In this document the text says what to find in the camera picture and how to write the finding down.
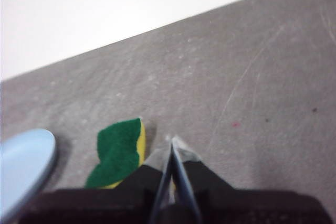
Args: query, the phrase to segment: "gray floor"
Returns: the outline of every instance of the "gray floor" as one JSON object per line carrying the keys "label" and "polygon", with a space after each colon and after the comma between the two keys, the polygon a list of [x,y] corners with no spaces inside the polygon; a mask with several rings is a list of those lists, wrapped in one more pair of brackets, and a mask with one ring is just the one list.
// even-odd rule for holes
{"label": "gray floor", "polygon": [[312,194],[336,219],[336,0],[244,0],[1,89],[2,139],[57,137],[46,190],[83,186],[97,132],[142,116],[152,148],[178,134],[232,185]]}

